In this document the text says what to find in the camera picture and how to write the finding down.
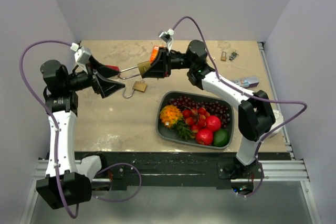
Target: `green lime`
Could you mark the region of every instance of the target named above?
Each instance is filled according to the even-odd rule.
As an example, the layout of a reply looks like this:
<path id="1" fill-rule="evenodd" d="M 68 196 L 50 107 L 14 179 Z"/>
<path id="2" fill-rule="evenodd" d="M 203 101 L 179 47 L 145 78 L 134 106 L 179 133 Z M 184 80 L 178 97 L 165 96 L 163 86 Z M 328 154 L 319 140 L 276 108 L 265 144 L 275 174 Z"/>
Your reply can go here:
<path id="1" fill-rule="evenodd" d="M 229 143 L 230 136 L 227 130 L 218 130 L 214 134 L 214 145 L 216 147 L 223 147 Z"/>

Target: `beige table surface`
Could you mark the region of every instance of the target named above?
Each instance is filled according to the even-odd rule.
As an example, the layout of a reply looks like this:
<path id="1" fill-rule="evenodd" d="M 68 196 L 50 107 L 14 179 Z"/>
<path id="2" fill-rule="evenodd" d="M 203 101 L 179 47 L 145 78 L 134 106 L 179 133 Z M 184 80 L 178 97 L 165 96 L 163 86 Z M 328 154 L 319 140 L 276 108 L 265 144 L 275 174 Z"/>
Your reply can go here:
<path id="1" fill-rule="evenodd" d="M 185 52 L 190 41 L 178 40 L 173 49 Z M 208 41 L 210 53 L 215 58 L 222 76 L 232 80 L 256 75 L 259 85 L 270 98 L 271 88 L 264 64 L 255 41 Z M 162 45 L 159 40 L 84 40 L 82 45 L 90 48 L 92 55 L 101 63 L 130 68 L 139 62 L 149 60 L 154 45 Z M 236 50 L 239 56 L 234 61 L 220 61 L 222 50 L 229 54 Z M 138 70 L 125 74 L 137 73 Z M 162 97 L 169 91 L 184 91 L 213 96 L 192 86 L 186 76 L 187 70 L 173 70 L 169 78 L 144 79 L 148 87 L 144 93 L 135 92 L 125 99 L 122 90 L 102 99 L 92 89 L 78 92 L 78 121 L 75 134 L 75 151 L 116 151 L 116 152 L 236 152 L 242 138 L 238 130 L 238 113 L 235 111 L 235 130 L 231 145 L 225 150 L 189 146 L 161 139 L 156 130 L 157 111 Z M 119 80 L 131 92 L 135 81 Z M 268 139 L 261 152 L 285 152 L 281 133 Z"/>

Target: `fruit tray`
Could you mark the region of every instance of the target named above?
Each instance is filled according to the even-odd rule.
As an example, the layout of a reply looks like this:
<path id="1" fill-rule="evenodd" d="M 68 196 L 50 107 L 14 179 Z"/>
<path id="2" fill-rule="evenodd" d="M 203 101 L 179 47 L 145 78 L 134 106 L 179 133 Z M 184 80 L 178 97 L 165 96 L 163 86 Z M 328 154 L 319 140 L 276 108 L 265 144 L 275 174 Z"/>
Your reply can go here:
<path id="1" fill-rule="evenodd" d="M 211 115 L 218 116 L 222 122 L 221 129 L 225 129 L 228 132 L 229 136 L 228 143 L 223 147 L 214 146 L 213 143 L 211 145 L 202 145 L 198 144 L 196 142 L 196 139 L 194 138 L 189 137 L 186 140 L 180 139 L 177 130 L 166 128 L 160 120 L 160 111 L 166 105 L 174 105 L 178 107 L 181 111 L 183 111 L 184 109 L 187 109 L 184 106 L 185 104 L 187 104 L 189 108 L 192 108 L 193 106 L 196 105 L 198 108 L 202 106 Z M 223 150 L 227 148 L 232 141 L 233 129 L 234 129 L 234 114 L 233 114 L 233 108 L 230 104 L 214 97 L 208 97 L 205 95 L 192 94 L 186 92 L 178 92 L 178 91 L 168 92 L 161 101 L 158 115 L 156 118 L 156 131 L 161 138 L 178 143 L 200 146 L 204 148 L 211 148 L 218 150 Z"/>

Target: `grape cluster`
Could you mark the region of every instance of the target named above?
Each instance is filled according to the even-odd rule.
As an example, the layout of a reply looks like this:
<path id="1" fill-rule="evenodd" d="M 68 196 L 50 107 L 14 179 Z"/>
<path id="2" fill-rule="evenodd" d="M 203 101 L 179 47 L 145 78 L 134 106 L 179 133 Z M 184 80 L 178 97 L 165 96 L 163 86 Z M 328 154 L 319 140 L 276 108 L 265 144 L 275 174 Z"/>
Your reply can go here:
<path id="1" fill-rule="evenodd" d="M 218 101 L 215 102 L 196 102 L 190 97 L 181 95 L 178 98 L 171 98 L 168 101 L 168 105 L 174 105 L 179 110 L 195 109 L 203 107 L 210 115 L 214 115 L 221 120 L 222 128 L 226 128 L 231 121 L 230 114 L 228 113 L 228 107 L 221 105 Z"/>

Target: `brass padlock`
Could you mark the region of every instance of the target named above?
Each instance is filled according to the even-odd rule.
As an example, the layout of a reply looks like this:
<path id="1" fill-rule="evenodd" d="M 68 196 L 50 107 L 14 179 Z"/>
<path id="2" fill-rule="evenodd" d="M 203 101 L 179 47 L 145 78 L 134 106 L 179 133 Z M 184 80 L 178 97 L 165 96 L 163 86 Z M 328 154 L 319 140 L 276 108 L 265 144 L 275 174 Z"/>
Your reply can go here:
<path id="1" fill-rule="evenodd" d="M 125 88 L 124 91 L 122 92 L 122 96 L 124 98 L 131 98 L 132 95 L 134 94 L 135 90 L 140 91 L 140 92 L 145 92 L 146 88 L 147 88 L 147 84 L 143 80 L 142 81 L 136 81 L 133 85 L 131 94 L 130 95 L 125 95 L 125 92 L 126 92 L 126 88 Z"/>
<path id="2" fill-rule="evenodd" d="M 136 81 L 133 85 L 133 89 L 140 92 L 145 92 L 146 88 L 147 84 L 143 81 Z"/>
<path id="3" fill-rule="evenodd" d="M 138 64 L 138 69 L 139 69 L 141 76 L 143 76 L 143 74 L 146 73 L 150 68 L 151 68 L 151 63 L 149 61 L 145 61 L 145 62 Z"/>
<path id="4" fill-rule="evenodd" d="M 226 51 L 222 51 L 222 55 L 220 58 L 221 61 L 226 61 Z"/>

